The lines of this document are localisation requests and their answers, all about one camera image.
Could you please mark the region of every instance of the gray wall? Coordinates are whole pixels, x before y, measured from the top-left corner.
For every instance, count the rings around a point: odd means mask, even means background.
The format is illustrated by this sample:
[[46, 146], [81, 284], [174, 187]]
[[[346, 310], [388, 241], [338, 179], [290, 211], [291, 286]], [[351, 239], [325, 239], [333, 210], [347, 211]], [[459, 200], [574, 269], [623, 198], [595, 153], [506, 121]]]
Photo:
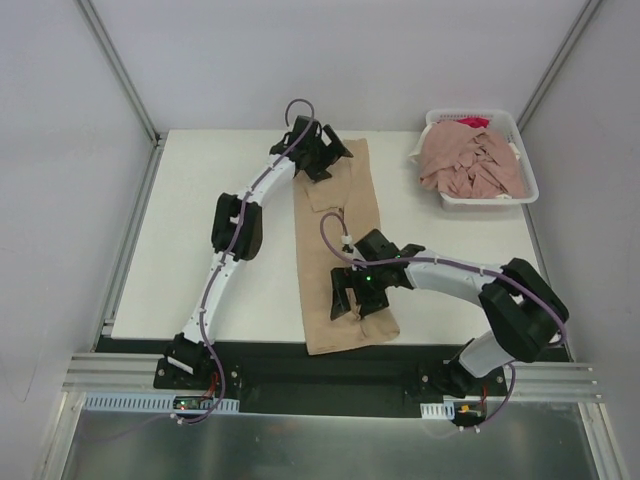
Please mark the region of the gray wall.
[[640, 2], [609, 0], [524, 132], [533, 219], [567, 300], [571, 345], [598, 366], [640, 478]]
[[517, 117], [584, 0], [95, 3], [160, 131], [280, 128], [295, 96], [341, 129], [418, 130], [434, 107]]
[[0, 4], [0, 476], [31, 478], [149, 143], [71, 0]]

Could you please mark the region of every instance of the pile of cloth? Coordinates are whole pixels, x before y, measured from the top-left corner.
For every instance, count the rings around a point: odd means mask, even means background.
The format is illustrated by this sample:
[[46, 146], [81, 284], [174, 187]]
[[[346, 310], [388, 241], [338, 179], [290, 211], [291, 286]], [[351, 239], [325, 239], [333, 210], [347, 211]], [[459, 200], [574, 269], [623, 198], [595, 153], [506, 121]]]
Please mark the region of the pile of cloth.
[[523, 198], [519, 152], [488, 120], [470, 117], [427, 126], [413, 155], [420, 183], [455, 198]]

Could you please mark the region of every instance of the white plastic basket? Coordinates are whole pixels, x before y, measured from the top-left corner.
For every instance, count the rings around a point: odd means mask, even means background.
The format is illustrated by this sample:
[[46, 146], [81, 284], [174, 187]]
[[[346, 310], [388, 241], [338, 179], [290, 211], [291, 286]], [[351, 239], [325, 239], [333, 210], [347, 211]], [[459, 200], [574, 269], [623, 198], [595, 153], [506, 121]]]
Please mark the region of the white plastic basket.
[[427, 113], [427, 125], [432, 122], [443, 120], [460, 120], [466, 117], [481, 117], [489, 120], [489, 127], [500, 132], [507, 142], [513, 142], [520, 150], [520, 171], [526, 191], [524, 198], [453, 198], [446, 193], [440, 193], [442, 198], [442, 208], [445, 210], [492, 210], [500, 207], [521, 205], [523, 203], [533, 203], [538, 199], [538, 184], [529, 163], [527, 151], [522, 143], [522, 137], [516, 126], [513, 117], [504, 110], [458, 110], [439, 109], [431, 110]]

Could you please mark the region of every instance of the white table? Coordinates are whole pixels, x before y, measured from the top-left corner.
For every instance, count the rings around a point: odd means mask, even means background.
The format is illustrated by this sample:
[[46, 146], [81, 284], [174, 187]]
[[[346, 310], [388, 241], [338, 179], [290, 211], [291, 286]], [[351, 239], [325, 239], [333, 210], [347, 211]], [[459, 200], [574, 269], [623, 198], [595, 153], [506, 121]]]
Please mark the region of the white table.
[[[216, 201], [234, 193], [267, 161], [281, 131], [172, 130], [166, 142], [125, 288], [113, 338], [171, 339], [192, 313], [213, 253]], [[524, 258], [537, 266], [520, 208], [490, 213], [441, 209], [407, 160], [419, 134], [338, 132], [366, 138], [382, 232], [402, 248], [425, 245], [475, 262]], [[293, 193], [281, 189], [264, 209], [264, 242], [220, 310], [216, 340], [303, 342], [296, 270]], [[389, 289], [398, 344], [465, 343], [488, 329], [478, 307], [443, 294]]]

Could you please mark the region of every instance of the brown cloth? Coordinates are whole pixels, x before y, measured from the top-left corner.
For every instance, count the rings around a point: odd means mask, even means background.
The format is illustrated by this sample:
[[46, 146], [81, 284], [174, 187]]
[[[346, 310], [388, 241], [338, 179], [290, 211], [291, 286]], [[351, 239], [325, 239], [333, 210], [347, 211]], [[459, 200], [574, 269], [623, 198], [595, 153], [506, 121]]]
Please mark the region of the brown cloth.
[[422, 144], [420, 183], [456, 198], [526, 196], [513, 150], [498, 132], [458, 122], [434, 125]]
[[[305, 174], [294, 179], [296, 252], [300, 303], [310, 355], [352, 350], [380, 344], [398, 336], [400, 329], [389, 309], [360, 320], [351, 296], [352, 311], [331, 320], [331, 269], [345, 267], [320, 236], [320, 219], [327, 212], [344, 212], [349, 234], [357, 241], [380, 228], [378, 202], [371, 181], [367, 141], [347, 140], [353, 158], [341, 158], [328, 171], [328, 180], [313, 183]], [[334, 218], [325, 222], [327, 237], [341, 247], [342, 228]]]

